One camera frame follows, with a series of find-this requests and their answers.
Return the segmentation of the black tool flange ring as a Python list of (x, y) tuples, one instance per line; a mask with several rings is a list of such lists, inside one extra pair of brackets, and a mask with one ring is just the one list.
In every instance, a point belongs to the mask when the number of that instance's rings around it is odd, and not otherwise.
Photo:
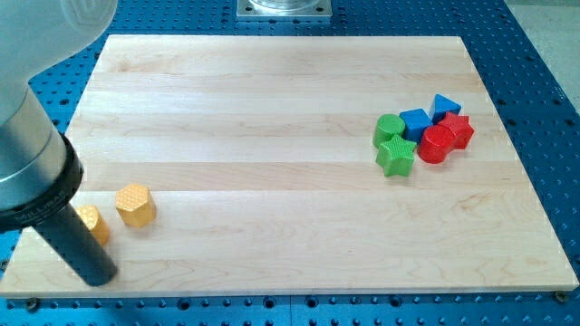
[(82, 162), (67, 137), (60, 132), (59, 135), (66, 148), (66, 160), (61, 173), (34, 200), (1, 211), (1, 234), (40, 225), (67, 206), (78, 191), (84, 173)]

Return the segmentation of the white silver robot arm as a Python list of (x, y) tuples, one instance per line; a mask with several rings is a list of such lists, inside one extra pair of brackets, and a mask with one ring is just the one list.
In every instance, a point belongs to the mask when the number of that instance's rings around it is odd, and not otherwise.
[(70, 201), (83, 175), (29, 81), (94, 42), (116, 0), (1, 3), (1, 229), (36, 232), (90, 286), (117, 273)]

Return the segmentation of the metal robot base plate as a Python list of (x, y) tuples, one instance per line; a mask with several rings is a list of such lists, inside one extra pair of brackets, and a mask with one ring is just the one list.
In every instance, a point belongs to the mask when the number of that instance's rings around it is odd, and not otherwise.
[(238, 0), (237, 17), (247, 19), (333, 15), (331, 0)]

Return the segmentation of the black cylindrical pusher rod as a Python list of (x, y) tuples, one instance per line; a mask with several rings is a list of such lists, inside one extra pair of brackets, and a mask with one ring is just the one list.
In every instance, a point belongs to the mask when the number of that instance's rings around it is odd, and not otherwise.
[(117, 267), (71, 205), (45, 219), (34, 230), (90, 286), (108, 283)]

